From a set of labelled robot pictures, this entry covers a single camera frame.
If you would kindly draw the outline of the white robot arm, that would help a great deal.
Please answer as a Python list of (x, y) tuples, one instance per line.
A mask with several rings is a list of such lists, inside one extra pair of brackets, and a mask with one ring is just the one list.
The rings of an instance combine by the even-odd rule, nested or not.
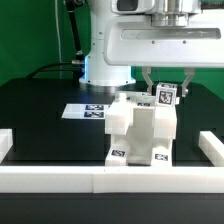
[(224, 0), (64, 0), (80, 82), (114, 92), (135, 83), (140, 66), (149, 89), (153, 68), (182, 67), (185, 96), (197, 68), (224, 68)]

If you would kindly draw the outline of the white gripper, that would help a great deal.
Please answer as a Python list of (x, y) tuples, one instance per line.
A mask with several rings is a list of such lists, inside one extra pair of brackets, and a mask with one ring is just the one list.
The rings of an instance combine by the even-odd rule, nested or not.
[(224, 68), (224, 11), (204, 11), (186, 27), (154, 27), (148, 15), (117, 16), (105, 31), (104, 58), (110, 65), (142, 68), (152, 94), (150, 67), (183, 67), (181, 95), (188, 94), (194, 68)]

